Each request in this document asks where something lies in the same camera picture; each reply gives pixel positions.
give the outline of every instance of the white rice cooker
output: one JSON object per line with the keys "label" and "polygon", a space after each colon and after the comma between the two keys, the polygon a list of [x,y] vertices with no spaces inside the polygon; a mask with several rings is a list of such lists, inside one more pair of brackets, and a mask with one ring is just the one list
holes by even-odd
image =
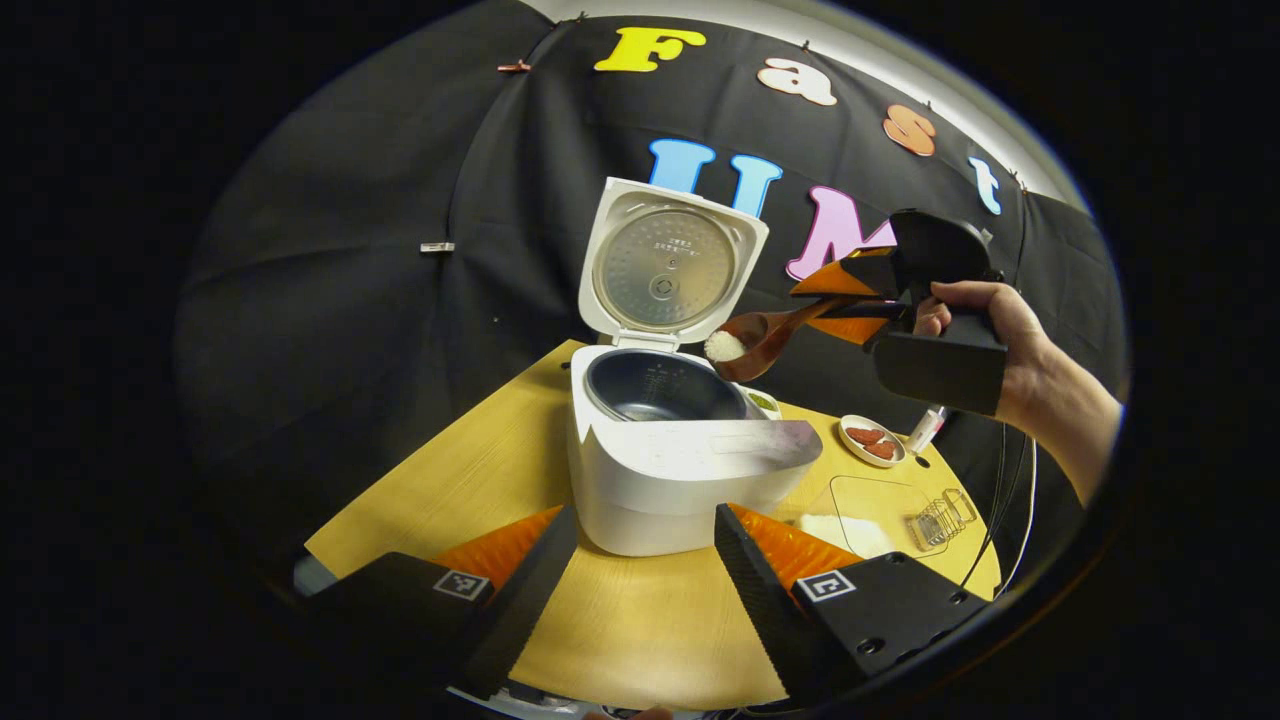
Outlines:
{"label": "white rice cooker", "polygon": [[611,345],[573,354],[568,413],[575,506],[605,551],[710,547],[716,505],[769,512],[822,454],[808,421],[676,352],[728,319],[768,232],[696,195],[607,179],[577,305]]}

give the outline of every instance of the inner lid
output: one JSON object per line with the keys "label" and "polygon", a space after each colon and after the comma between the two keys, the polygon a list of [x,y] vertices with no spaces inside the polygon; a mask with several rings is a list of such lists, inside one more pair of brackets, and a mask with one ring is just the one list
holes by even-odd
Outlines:
{"label": "inner lid", "polygon": [[658,208],[613,231],[593,275],[596,296],[623,327],[673,332],[726,299],[735,268],[723,227],[689,209]]}

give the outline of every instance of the wooden spoon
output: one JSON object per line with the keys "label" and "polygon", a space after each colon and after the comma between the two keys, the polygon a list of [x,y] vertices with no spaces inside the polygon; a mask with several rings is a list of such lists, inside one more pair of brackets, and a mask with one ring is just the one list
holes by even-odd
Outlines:
{"label": "wooden spoon", "polygon": [[708,360],[721,378],[733,383],[745,383],[763,375],[773,366],[796,328],[841,305],[863,302],[865,316],[869,318],[893,318],[902,313],[901,304],[867,302],[867,300],[865,296],[835,295],[823,297],[806,307],[786,313],[744,313],[731,318],[716,332],[727,332],[736,337],[746,348],[746,354],[735,360],[719,363],[710,357]]}

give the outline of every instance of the black inner pot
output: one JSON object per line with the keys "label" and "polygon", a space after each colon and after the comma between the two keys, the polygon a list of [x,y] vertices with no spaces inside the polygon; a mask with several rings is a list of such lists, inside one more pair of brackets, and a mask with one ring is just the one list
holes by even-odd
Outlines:
{"label": "black inner pot", "polygon": [[620,420],[742,420],[746,400],[692,360],[657,350],[620,350],[591,361],[586,389]]}

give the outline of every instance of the wooden surface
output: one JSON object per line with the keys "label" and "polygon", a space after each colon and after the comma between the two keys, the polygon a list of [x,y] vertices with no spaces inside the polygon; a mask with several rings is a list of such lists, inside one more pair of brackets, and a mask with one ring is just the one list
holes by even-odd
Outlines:
{"label": "wooden surface", "polygon": [[[553,505],[572,502],[566,456],[568,370],[581,343],[543,357],[335,515],[307,550],[343,578],[384,552],[430,557]],[[782,404],[785,419],[808,420],[823,454],[772,514],[799,518],[837,475],[915,486],[931,500],[955,474],[933,446],[929,469],[908,459],[879,469],[841,443],[837,419]],[[942,553],[922,562],[959,582],[986,527],[972,523]],[[987,552],[968,589],[987,600],[1000,582]],[[724,566],[709,547],[660,557],[621,557],[581,532],[512,679],[543,691],[621,707],[713,710],[786,696]]]}

